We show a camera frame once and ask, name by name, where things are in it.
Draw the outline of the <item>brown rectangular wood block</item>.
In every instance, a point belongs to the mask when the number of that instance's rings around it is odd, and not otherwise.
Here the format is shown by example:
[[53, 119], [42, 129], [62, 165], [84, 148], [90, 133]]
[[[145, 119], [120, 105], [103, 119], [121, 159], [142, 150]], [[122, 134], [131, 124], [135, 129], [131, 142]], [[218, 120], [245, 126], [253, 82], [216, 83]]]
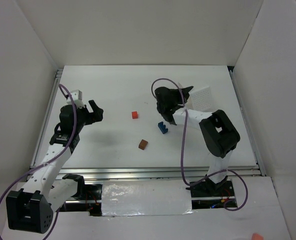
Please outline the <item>brown rectangular wood block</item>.
[[148, 146], [148, 141], [142, 139], [138, 145], [138, 148], [141, 149], [141, 150], [145, 150], [146, 147]]

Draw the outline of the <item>orange-red wood cube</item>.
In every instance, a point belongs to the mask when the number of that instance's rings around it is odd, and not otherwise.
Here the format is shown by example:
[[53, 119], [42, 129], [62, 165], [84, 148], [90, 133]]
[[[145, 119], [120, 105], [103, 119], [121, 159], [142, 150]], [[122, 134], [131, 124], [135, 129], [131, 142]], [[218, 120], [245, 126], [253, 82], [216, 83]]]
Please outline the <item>orange-red wood cube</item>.
[[131, 117], [132, 117], [132, 119], [138, 119], [139, 118], [138, 112], [137, 111], [132, 111], [131, 112]]

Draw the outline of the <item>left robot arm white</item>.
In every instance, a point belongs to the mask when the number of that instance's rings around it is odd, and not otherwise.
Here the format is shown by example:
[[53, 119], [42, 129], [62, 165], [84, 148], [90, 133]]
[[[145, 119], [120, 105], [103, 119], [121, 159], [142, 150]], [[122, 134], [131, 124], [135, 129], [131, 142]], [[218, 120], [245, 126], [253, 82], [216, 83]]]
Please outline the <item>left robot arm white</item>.
[[76, 101], [60, 109], [59, 120], [49, 147], [30, 179], [18, 191], [10, 191], [6, 197], [8, 227], [12, 230], [44, 234], [53, 221], [54, 212], [69, 198], [85, 196], [83, 176], [68, 173], [56, 181], [60, 170], [76, 149], [84, 126], [103, 120], [103, 109], [89, 100], [92, 112]]

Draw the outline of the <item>blue notched wood block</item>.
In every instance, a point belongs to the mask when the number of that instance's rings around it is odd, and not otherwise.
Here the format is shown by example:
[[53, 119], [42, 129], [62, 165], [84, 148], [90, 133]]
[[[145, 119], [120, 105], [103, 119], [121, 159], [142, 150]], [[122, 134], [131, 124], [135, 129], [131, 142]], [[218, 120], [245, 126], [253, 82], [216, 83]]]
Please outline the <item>blue notched wood block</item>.
[[159, 130], [161, 131], [162, 134], [166, 134], [169, 131], [167, 126], [164, 124], [163, 121], [159, 122], [157, 124], [157, 126], [158, 126], [158, 128], [159, 128]]

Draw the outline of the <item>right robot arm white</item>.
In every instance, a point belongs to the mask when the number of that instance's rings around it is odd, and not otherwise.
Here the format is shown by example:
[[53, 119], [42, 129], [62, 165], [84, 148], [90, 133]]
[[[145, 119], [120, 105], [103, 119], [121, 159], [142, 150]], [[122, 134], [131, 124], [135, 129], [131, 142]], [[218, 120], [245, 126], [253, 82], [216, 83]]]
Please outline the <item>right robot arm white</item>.
[[205, 146], [214, 160], [209, 164], [207, 178], [197, 184], [189, 183], [188, 189], [203, 188], [206, 193], [215, 195], [227, 181], [229, 160], [241, 137], [223, 110], [208, 112], [185, 108], [193, 88], [171, 89], [161, 86], [152, 90], [152, 94], [156, 99], [156, 109], [163, 119], [171, 125], [184, 127], [183, 140], [187, 127], [201, 131]]

